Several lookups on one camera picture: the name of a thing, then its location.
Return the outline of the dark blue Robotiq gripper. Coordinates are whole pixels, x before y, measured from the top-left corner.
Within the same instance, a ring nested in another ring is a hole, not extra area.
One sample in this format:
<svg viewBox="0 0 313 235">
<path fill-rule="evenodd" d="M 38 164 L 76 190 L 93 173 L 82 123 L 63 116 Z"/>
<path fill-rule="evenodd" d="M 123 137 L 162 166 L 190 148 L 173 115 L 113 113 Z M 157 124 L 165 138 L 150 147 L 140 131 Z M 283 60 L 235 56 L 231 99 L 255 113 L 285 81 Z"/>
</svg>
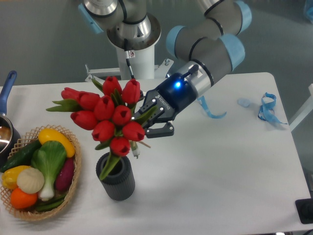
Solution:
<svg viewBox="0 0 313 235">
<path fill-rule="evenodd" d="M 176 115 L 189 106 L 197 98 L 197 93 L 185 74 L 174 73 L 160 83 L 155 89 L 146 93 L 143 106 L 134 113 L 132 121 L 137 122 L 146 129 L 149 139 L 170 137 L 174 135 L 174 126 L 171 122 Z M 161 128 L 149 128 L 156 122 L 167 122 Z"/>
</svg>

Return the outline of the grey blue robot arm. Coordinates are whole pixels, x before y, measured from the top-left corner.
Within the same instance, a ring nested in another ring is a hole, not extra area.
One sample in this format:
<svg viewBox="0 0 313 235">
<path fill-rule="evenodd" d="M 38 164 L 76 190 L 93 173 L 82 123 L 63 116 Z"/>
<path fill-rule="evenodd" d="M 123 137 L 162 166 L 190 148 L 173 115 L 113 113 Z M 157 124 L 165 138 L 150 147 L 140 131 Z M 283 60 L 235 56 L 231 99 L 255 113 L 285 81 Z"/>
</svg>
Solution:
<svg viewBox="0 0 313 235">
<path fill-rule="evenodd" d="M 166 48 L 185 62 L 177 72 L 148 91 L 135 117 L 148 115 L 148 138 L 172 136 L 176 115 L 233 71 L 245 58 L 238 34 L 251 23 L 251 10 L 242 1 L 198 0 L 205 20 L 189 28 L 173 27 Z M 95 33 L 106 32 L 116 48 L 121 78 L 155 76 L 155 44 L 161 36 L 158 20 L 144 0 L 84 0 L 78 9 Z"/>
</svg>

